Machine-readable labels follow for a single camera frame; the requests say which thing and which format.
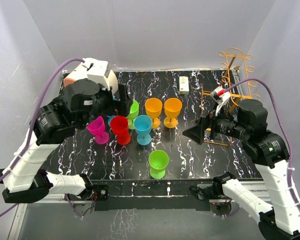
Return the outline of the yellow wine glass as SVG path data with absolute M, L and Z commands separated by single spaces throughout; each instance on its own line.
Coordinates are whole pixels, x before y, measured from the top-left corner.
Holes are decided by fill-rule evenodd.
M 158 98 L 149 98 L 145 102 L 146 114 L 152 119 L 152 128 L 158 128 L 161 124 L 159 116 L 161 115 L 163 103 Z
M 166 115 L 163 120 L 165 127 L 172 129 L 178 124 L 178 115 L 182 110 L 182 102 L 178 98 L 169 98 L 164 102 L 164 113 Z

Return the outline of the magenta wine glass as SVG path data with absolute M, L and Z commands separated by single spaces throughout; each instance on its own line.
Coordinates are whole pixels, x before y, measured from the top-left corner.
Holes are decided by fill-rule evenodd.
M 106 132 L 106 126 L 102 116 L 98 116 L 93 122 L 88 124 L 86 129 L 94 135 L 94 140 L 99 145 L 106 144 L 110 138 Z

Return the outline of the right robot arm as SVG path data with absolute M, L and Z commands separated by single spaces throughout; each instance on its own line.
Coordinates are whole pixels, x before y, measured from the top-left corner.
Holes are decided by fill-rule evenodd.
M 241 140 L 242 148 L 262 176 L 271 203 L 246 189 L 230 172 L 214 177 L 212 186 L 202 189 L 212 197 L 228 197 L 257 223 L 266 240 L 300 240 L 300 200 L 292 197 L 293 183 L 287 180 L 290 158 L 285 141 L 267 129 L 268 111 L 255 99 L 239 103 L 237 118 L 214 108 L 183 131 L 185 137 L 201 145 L 205 130 L 210 138 L 222 134 Z

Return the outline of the light blue wine glass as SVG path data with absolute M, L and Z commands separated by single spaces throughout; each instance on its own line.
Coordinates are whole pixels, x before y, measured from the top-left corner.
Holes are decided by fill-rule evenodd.
M 137 142 L 142 145 L 148 145 L 152 138 L 150 132 L 152 130 L 152 119 L 147 115 L 139 115 L 134 120 L 134 130 L 137 134 Z

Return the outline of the pale green wine glass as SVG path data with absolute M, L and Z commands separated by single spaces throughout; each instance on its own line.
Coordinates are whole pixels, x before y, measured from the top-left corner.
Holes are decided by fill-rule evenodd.
M 139 115 L 139 103 L 136 100 L 133 100 L 133 103 L 130 107 L 129 115 L 126 117 L 128 120 L 128 128 L 134 130 L 134 121 Z

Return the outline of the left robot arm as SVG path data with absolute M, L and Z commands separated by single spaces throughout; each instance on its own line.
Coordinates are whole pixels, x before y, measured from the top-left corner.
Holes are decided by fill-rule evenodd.
M 91 198 L 94 185 L 86 174 L 54 174 L 42 169 L 42 165 L 66 138 L 72 137 L 76 130 L 85 129 L 98 117 L 126 117 L 133 100 L 125 83 L 119 83 L 118 92 L 119 99 L 114 99 L 111 89 L 85 78 L 64 87 L 49 104 L 39 106 L 12 163 L 0 169 L 4 202 L 30 204 L 53 194 Z

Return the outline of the dark blue wine glass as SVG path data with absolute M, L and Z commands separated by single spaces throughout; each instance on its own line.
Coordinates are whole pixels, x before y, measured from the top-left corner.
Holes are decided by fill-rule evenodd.
M 107 115 L 107 117 L 108 117 L 107 124 L 108 124 L 108 126 L 110 127 L 110 126 L 111 126 L 111 121 L 112 121 L 113 118 L 115 118 L 116 116 L 115 116 L 115 115 Z

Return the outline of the red wine glass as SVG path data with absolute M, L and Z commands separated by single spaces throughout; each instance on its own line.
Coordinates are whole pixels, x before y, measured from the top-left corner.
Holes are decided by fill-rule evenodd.
M 115 116 L 110 122 L 110 128 L 116 135 L 117 143 L 127 145 L 131 141 L 129 134 L 129 122 L 124 116 Z

